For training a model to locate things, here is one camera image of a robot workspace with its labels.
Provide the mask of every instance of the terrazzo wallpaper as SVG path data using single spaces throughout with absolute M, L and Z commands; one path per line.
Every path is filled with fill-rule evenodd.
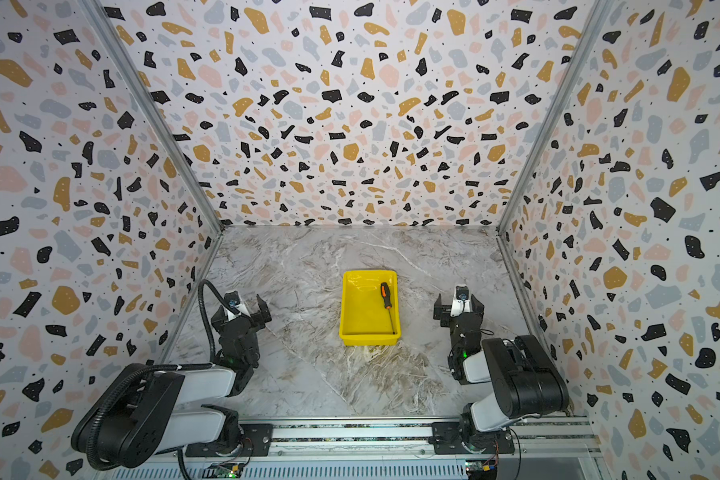
M 720 480 L 720 0 L 615 2 L 507 240 L 614 478 Z
M 209 226 L 77 4 L 0 2 L 0 478 L 82 478 L 72 429 L 158 357 Z
M 224 224 L 495 224 L 591 0 L 105 0 Z

